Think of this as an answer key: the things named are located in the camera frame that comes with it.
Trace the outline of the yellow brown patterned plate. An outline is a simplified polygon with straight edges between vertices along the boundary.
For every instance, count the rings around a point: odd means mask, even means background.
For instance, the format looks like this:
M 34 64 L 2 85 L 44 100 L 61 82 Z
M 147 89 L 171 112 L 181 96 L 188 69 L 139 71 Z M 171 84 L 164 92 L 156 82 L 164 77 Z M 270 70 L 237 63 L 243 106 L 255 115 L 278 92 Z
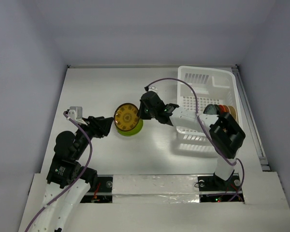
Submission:
M 131 131 L 134 129 L 140 118 L 138 117 L 138 108 L 132 103 L 123 103 L 114 113 L 114 122 L 120 131 Z

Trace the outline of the lime green plate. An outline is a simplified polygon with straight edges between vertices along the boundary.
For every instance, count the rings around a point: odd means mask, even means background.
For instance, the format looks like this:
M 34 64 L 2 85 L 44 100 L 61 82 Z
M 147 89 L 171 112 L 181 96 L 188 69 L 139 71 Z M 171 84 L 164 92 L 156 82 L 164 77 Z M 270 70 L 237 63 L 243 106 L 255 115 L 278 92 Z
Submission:
M 138 121 L 138 123 L 135 125 L 134 128 L 132 128 L 131 130 L 126 130 L 126 129 L 121 129 L 117 126 L 117 122 L 115 121 L 115 126 L 116 126 L 116 130 L 117 132 L 120 134 L 120 135 L 123 135 L 123 136 L 134 136 L 136 135 L 137 133 L 139 133 L 141 131 L 141 129 L 143 128 L 143 120 L 140 119 Z

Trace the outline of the blue white patterned plate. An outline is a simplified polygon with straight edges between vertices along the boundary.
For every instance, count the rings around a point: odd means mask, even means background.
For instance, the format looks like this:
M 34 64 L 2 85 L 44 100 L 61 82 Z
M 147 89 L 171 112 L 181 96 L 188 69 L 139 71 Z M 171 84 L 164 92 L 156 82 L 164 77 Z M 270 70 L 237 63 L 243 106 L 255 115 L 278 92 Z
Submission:
M 205 107 L 203 113 L 207 115 L 219 115 L 220 110 L 217 104 L 209 104 Z

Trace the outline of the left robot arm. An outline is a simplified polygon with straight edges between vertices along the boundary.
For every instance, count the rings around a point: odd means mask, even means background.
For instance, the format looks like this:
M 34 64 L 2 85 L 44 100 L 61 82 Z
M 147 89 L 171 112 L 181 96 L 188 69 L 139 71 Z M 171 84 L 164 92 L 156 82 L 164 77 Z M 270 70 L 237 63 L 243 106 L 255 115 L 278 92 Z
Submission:
M 85 194 L 99 188 L 97 171 L 88 166 L 93 153 L 91 140 L 107 136 L 114 119 L 77 119 L 68 116 L 68 111 L 63 115 L 78 130 L 63 131 L 56 137 L 42 206 L 25 228 L 27 232 L 65 231 Z

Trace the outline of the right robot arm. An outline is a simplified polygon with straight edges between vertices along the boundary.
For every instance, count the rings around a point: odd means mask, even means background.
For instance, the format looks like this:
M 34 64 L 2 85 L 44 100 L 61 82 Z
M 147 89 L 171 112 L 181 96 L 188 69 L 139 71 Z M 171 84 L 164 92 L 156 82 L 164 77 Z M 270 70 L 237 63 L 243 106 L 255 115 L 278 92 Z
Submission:
M 230 113 L 220 115 L 198 114 L 177 104 L 165 104 L 158 94 L 146 92 L 140 98 L 139 117 L 155 119 L 161 124 L 203 131 L 215 151 L 219 154 L 213 184 L 225 189 L 236 165 L 235 157 L 246 137 L 244 131 Z

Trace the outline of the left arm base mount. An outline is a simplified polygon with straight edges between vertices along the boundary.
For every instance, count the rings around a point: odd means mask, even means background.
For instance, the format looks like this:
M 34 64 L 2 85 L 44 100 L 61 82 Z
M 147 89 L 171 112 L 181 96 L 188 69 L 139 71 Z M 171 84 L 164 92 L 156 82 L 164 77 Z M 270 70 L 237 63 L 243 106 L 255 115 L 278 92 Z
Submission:
M 112 203 L 113 176 L 99 175 L 95 188 L 91 188 L 80 203 Z

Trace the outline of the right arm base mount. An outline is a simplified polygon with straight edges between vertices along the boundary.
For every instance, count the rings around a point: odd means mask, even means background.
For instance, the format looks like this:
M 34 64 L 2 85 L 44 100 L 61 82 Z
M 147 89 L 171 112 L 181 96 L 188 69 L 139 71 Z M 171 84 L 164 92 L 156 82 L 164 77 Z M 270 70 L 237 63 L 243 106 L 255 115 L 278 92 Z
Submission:
M 215 175 L 198 176 L 194 187 L 199 190 L 201 203 L 244 202 L 239 174 L 224 181 Z

